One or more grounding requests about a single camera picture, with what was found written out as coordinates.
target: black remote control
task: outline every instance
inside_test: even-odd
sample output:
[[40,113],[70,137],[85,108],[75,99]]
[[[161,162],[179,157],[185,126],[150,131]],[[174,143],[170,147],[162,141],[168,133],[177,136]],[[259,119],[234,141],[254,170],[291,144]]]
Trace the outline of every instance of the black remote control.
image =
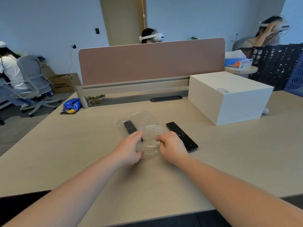
[[127,129],[127,132],[129,134],[132,134],[135,131],[138,131],[131,120],[124,122],[124,126]]
[[173,132],[175,132],[179,138],[183,141],[187,152],[191,152],[198,148],[198,145],[187,135],[180,127],[177,126],[174,122],[169,122],[166,126]]

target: dark hair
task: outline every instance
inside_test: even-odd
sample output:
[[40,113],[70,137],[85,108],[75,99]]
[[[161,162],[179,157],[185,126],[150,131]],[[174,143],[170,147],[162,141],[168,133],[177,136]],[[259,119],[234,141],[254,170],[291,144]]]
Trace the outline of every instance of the dark hair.
[[[272,16],[272,17],[270,17],[270,18],[268,18],[268,19],[262,21],[261,24],[269,24],[269,23],[271,23],[271,22],[274,22],[274,21],[277,21],[277,20],[282,20],[282,19],[283,19],[283,18],[280,17],[280,16]],[[259,27],[259,31],[257,32],[256,37],[259,36],[260,30],[261,30],[261,29],[265,30],[266,28],[267,28],[267,27]]]
[[[0,60],[1,60],[2,66],[3,66],[2,57],[8,56],[8,55],[12,55],[16,59],[20,58],[20,56],[18,54],[14,53],[9,48],[7,48],[7,47],[0,47]],[[5,75],[4,72],[3,72],[3,78],[6,81],[6,83],[10,83],[10,79]]]
[[[146,37],[146,36],[150,36],[153,32],[155,31],[155,29],[151,29],[151,28],[146,28],[142,31],[141,33],[141,37]],[[141,44],[146,44],[147,39],[144,39],[141,41]]]

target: white cap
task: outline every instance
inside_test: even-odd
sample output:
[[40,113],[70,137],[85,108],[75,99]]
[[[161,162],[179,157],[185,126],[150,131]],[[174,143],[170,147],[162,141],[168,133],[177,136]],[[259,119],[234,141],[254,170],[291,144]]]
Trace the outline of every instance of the white cap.
[[1,47],[6,47],[6,45],[7,45],[7,44],[6,44],[5,42],[0,41],[0,48],[1,48]]

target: chair backrest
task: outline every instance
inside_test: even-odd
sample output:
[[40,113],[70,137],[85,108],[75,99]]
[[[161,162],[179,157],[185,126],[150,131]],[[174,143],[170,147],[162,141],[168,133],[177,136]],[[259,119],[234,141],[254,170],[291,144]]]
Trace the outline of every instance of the chair backrest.
[[[51,90],[49,83],[43,79],[43,73],[39,59],[36,56],[28,55],[20,57],[17,60],[17,65],[23,75],[24,80],[31,80],[32,83],[39,89],[40,94],[44,94]],[[34,86],[30,83],[25,83],[26,86],[34,90]]]
[[232,47],[232,51],[236,51],[238,48],[242,48],[242,44],[245,41],[252,39],[252,38],[255,38],[255,37],[251,36],[251,37],[245,37],[245,38],[241,38],[241,39],[237,40]]

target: white ball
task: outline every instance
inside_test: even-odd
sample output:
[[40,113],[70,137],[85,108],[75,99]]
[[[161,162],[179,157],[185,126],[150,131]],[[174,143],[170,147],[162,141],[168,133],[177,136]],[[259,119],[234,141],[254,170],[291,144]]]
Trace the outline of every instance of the white ball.
[[268,113],[269,113],[269,110],[268,110],[267,108],[264,108],[262,114],[263,114],[263,115],[267,115]]

